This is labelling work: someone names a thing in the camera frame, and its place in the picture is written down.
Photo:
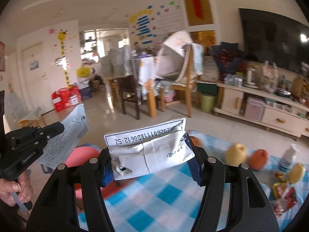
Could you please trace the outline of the person's left hand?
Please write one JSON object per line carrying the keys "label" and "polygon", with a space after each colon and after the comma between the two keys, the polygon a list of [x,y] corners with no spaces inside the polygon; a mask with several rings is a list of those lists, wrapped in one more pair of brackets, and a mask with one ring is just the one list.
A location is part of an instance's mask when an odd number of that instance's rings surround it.
{"label": "person's left hand", "polygon": [[27,203],[33,196],[33,187],[30,183],[28,171],[24,171],[16,181],[8,181],[1,178],[0,182],[1,200],[8,206],[14,206],[16,201],[11,193],[18,192],[18,199],[22,203]]}

